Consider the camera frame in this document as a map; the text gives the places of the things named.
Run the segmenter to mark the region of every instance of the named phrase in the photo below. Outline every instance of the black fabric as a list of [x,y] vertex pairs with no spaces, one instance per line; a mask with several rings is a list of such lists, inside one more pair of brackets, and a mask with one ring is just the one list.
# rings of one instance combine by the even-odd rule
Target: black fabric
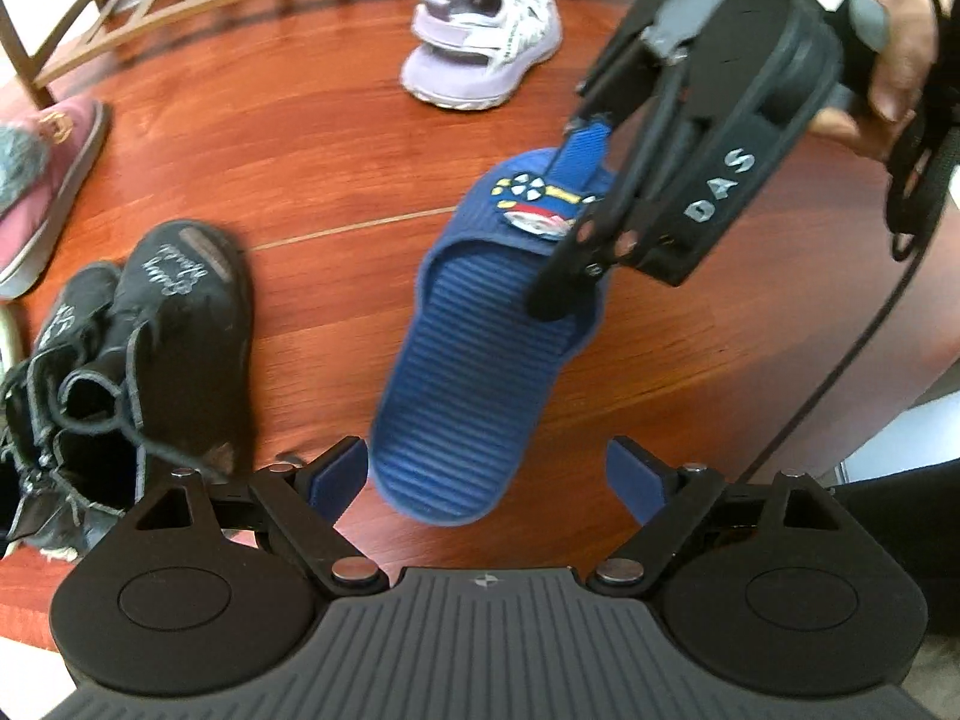
[[[56,424],[47,408],[64,376],[96,354],[104,312],[113,300],[120,271],[112,263],[94,263],[75,274],[56,298],[43,322],[32,354],[8,371],[2,386],[6,430],[0,440],[0,535],[35,536],[69,505],[50,475],[54,466]],[[24,495],[22,507],[6,522],[11,498]],[[67,521],[77,519],[69,512]],[[36,546],[47,546],[38,542]]]
[[960,635],[960,460],[833,489],[920,586],[929,632]]
[[953,0],[947,35],[934,70],[934,86],[941,95],[938,103],[949,110],[954,127],[960,127],[960,0]]
[[49,476],[71,510],[28,543],[83,555],[174,466],[213,481],[249,470],[252,334],[247,268],[224,233],[178,220],[144,236],[97,355],[64,378],[51,404],[59,432]]

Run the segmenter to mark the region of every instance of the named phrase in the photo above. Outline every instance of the white sneaker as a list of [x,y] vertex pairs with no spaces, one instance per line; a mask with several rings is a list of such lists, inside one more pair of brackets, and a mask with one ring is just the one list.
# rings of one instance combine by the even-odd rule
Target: white sneaker
[[422,45],[400,82],[425,103],[459,111],[505,103],[563,39],[553,0],[421,0],[413,32]]

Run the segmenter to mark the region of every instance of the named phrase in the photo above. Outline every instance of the metal screw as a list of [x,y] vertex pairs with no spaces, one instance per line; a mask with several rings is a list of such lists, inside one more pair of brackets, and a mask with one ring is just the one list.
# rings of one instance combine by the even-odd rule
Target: metal screw
[[643,565],[627,557],[608,557],[597,565],[596,573],[607,584],[635,584],[643,579]]
[[341,557],[333,563],[330,569],[333,578],[341,584],[365,584],[367,581],[376,579],[376,574],[380,570],[375,562],[369,557]]
[[292,452],[280,452],[277,455],[276,463],[289,463],[291,466],[294,466],[295,469],[302,469],[306,463],[298,456]]
[[679,65],[680,62],[683,62],[683,60],[686,59],[686,57],[688,57],[686,49],[677,49],[667,58],[666,63],[671,66]]
[[653,49],[662,49],[666,45],[666,40],[664,38],[654,37],[655,30],[652,26],[647,26],[640,33],[640,40],[645,42],[648,46]]

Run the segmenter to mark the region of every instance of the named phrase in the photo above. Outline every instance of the finger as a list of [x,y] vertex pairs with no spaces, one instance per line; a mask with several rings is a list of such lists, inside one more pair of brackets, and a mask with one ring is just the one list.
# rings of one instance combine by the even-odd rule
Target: finger
[[936,59],[937,26],[929,0],[878,0],[887,9],[890,39],[872,73],[869,100],[887,122],[901,122]]
[[811,135],[841,143],[862,157],[882,162],[896,143],[904,124],[912,118],[913,114],[908,113],[901,124],[894,125],[877,117],[853,119],[844,111],[824,108],[810,122],[809,132]]
[[858,151],[860,126],[853,116],[837,108],[824,108],[820,111],[810,122],[809,132]]

